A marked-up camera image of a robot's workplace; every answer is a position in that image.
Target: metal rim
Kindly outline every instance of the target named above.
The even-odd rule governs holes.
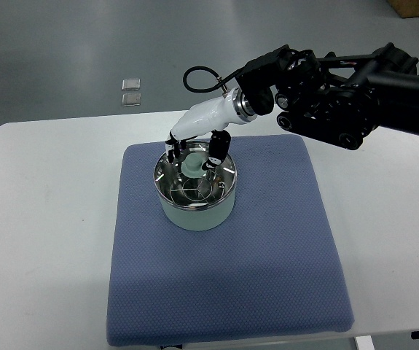
[[[237,116],[242,119],[242,121],[249,123],[256,119],[256,115],[251,108],[250,103],[245,99],[245,95],[238,87],[233,91],[232,103]]]
[[[188,143],[187,143],[187,147],[191,147],[191,144],[193,144],[193,143],[204,143],[204,144],[207,144],[207,146],[209,147],[209,143],[207,142],[207,141],[204,141],[204,140],[192,140],[192,141],[189,141]],[[225,194],[221,197],[221,198],[219,198],[217,201],[214,201],[214,202],[212,202],[212,203],[204,203],[204,204],[199,204],[199,203],[196,203],[195,205],[191,205],[191,206],[182,206],[182,205],[180,205],[180,204],[177,204],[177,203],[175,203],[175,202],[173,202],[173,201],[171,201],[169,198],[167,198],[164,194],[162,194],[162,192],[161,192],[161,190],[160,190],[160,188],[158,187],[158,185],[157,185],[157,181],[156,181],[156,179],[155,179],[155,171],[156,171],[156,168],[157,168],[157,166],[161,163],[161,161],[162,160],[165,160],[165,161],[167,161],[167,155],[166,155],[166,153],[163,153],[160,157],[159,157],[159,160],[156,162],[156,165],[154,166],[154,171],[153,171],[153,182],[154,182],[154,185],[155,185],[155,187],[156,187],[156,190],[157,190],[157,193],[159,194],[159,196],[167,203],[167,204],[169,204],[169,205],[171,205],[172,207],[174,207],[174,208],[177,208],[177,209],[181,209],[181,210],[184,210],[184,211],[203,211],[203,210],[208,210],[208,209],[212,209],[212,208],[214,208],[215,206],[218,206],[220,203],[222,203],[223,201],[225,201],[228,197],[230,197],[231,196],[231,194],[232,194],[232,192],[235,190],[235,188],[236,188],[236,185],[237,185],[237,178],[238,178],[238,172],[237,172],[237,167],[236,167],[236,165],[235,165],[235,162],[233,161],[233,159],[232,159],[232,157],[230,157],[230,155],[227,155],[227,158],[226,159],[228,159],[232,164],[233,164],[233,168],[234,168],[234,173],[232,174],[233,175],[233,181],[232,181],[232,185],[230,186],[230,188],[228,188],[227,189],[227,191],[225,192]]]

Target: white table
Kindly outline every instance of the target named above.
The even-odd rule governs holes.
[[[131,144],[162,141],[182,115],[0,127],[0,350],[109,348],[106,307],[122,155]],[[283,133],[276,115],[228,131]],[[419,137],[378,128],[354,152],[305,143],[342,261],[352,330],[187,349],[419,330]]]

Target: metal bracket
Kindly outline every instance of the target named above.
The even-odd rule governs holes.
[[[141,80],[139,78],[128,78],[122,82],[122,91],[139,90]]]
[[[141,104],[140,93],[124,93],[122,97],[122,107],[139,106]]]
[[[370,335],[355,337],[355,344],[357,350],[375,350],[375,345],[372,343]]]

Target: cardboard box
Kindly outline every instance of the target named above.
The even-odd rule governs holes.
[[[402,18],[419,17],[419,0],[388,0]]]

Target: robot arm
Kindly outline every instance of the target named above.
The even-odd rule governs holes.
[[[169,162],[179,157],[180,148],[186,148],[187,140],[212,132],[208,160],[203,164],[203,170],[214,168],[224,161],[229,151],[230,135],[224,129],[230,123],[242,125],[256,117],[238,87],[222,97],[193,106],[174,125],[165,142]]]
[[[277,118],[282,129],[346,149],[358,149],[379,125],[419,135],[417,62],[391,43],[371,55],[336,57],[330,52],[324,58],[284,45],[200,90],[187,84],[189,73],[202,69],[217,74],[193,67],[184,75],[188,90],[205,93],[223,88],[224,97],[193,106],[177,122],[166,141],[169,161],[178,157],[185,140],[213,131],[205,166],[217,165],[230,144],[223,129],[271,113],[274,103],[284,110]],[[329,72],[341,68],[352,68],[354,73],[344,78]],[[224,84],[232,78],[240,87],[227,94]],[[278,91],[275,97],[272,86]]]

